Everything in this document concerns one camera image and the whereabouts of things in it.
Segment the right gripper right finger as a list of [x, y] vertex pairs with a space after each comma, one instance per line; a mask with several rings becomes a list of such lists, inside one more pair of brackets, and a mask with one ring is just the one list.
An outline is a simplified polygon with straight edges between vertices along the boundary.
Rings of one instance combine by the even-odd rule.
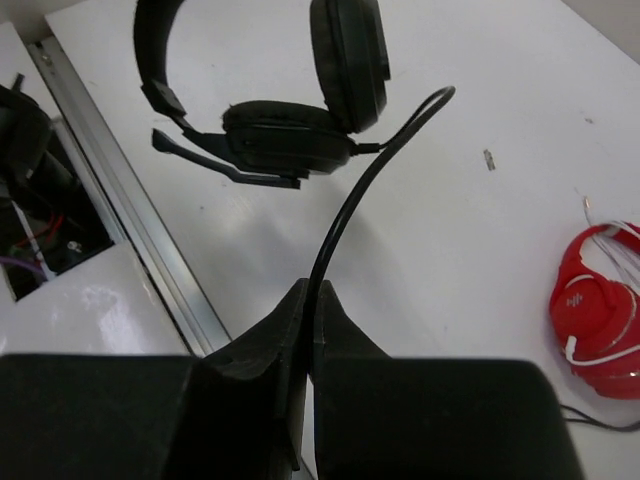
[[320, 479], [347, 479], [364, 448], [371, 413], [366, 388], [377, 360], [389, 356], [347, 315], [331, 282], [321, 284], [313, 316], [311, 379], [314, 447]]

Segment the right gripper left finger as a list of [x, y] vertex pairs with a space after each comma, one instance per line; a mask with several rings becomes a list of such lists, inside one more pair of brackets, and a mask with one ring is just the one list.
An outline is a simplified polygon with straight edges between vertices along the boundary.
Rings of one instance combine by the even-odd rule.
[[202, 362], [204, 412], [214, 465], [223, 470], [298, 470], [307, 384], [308, 281], [297, 280], [274, 310]]

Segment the black headset with microphone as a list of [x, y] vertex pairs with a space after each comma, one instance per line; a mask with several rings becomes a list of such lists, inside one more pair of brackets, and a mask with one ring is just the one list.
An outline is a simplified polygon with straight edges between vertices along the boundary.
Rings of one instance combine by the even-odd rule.
[[296, 189], [377, 144], [357, 141], [391, 78], [375, 1], [140, 1], [142, 92], [181, 140], [153, 148], [239, 184]]

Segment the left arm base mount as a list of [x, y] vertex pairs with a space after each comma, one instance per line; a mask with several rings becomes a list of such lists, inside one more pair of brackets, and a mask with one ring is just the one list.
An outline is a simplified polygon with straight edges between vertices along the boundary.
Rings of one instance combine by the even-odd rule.
[[1, 278], [17, 301], [114, 245], [24, 80], [1, 87]]

